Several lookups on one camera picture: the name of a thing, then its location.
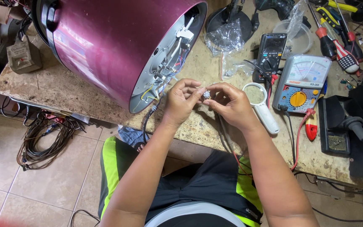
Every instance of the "hand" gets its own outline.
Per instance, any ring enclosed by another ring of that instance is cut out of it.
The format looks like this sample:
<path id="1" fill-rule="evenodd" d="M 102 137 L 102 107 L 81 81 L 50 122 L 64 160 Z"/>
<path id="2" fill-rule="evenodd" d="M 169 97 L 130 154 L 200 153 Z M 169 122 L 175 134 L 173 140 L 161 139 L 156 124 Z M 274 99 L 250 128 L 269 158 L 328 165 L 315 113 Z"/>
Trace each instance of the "hand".
<path id="1" fill-rule="evenodd" d="M 179 80 L 168 92 L 162 122 L 178 128 L 190 116 L 195 104 L 201 104 L 205 88 L 193 79 Z"/>
<path id="2" fill-rule="evenodd" d="M 250 131 L 261 126 L 257 119 L 247 95 L 244 91 L 228 83 L 217 83 L 206 87 L 212 99 L 203 102 L 214 111 L 218 112 L 230 124 L 240 131 Z"/>

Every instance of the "drill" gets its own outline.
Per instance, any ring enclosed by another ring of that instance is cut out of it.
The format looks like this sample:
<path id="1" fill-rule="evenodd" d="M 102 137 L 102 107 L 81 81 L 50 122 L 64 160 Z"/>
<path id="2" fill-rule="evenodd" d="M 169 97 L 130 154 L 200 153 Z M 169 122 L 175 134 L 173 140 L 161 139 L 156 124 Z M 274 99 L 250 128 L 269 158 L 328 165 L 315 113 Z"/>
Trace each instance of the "drill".
<path id="1" fill-rule="evenodd" d="M 275 9 L 278 12 L 280 21 L 288 19 L 294 4 L 294 0 L 255 0 L 255 6 L 260 11 L 269 8 Z M 312 27 L 305 16 L 303 16 L 302 23 L 308 28 Z"/>

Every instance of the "forearm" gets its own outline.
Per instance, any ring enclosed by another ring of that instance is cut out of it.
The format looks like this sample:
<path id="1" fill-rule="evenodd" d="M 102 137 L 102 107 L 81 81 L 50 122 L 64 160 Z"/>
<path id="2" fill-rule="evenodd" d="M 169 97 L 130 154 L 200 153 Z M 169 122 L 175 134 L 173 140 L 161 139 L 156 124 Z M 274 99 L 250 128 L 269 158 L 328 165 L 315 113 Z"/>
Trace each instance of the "forearm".
<path id="1" fill-rule="evenodd" d="M 176 128 L 161 123 L 119 181 L 102 218 L 106 223 L 143 226 L 158 187 Z"/>
<path id="2" fill-rule="evenodd" d="M 305 217 L 315 221 L 309 200 L 265 128 L 243 132 L 256 188 L 267 217 Z"/>

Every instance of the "person's left hand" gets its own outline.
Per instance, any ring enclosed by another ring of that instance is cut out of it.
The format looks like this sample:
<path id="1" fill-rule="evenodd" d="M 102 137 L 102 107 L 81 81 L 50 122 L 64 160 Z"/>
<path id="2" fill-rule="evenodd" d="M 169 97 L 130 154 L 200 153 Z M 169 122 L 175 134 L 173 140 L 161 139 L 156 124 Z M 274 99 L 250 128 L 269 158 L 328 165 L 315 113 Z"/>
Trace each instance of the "person's left hand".
<path id="1" fill-rule="evenodd" d="M 162 122 L 178 128 L 190 116 L 195 104 L 201 104 L 205 88 L 193 79 L 179 80 L 168 92 Z"/>

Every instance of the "white magnifying glass handle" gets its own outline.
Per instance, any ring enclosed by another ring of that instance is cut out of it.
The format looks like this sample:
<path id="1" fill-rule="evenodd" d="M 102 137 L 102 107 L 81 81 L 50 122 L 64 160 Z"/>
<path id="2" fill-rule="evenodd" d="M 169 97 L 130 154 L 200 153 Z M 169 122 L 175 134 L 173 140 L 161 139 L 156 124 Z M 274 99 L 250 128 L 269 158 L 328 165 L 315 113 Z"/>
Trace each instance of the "white magnifying glass handle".
<path id="1" fill-rule="evenodd" d="M 265 103 L 255 105 L 254 108 L 267 131 L 272 135 L 277 134 L 280 131 L 280 127 L 277 122 L 275 122 L 274 117 L 271 115 L 271 112 Z"/>

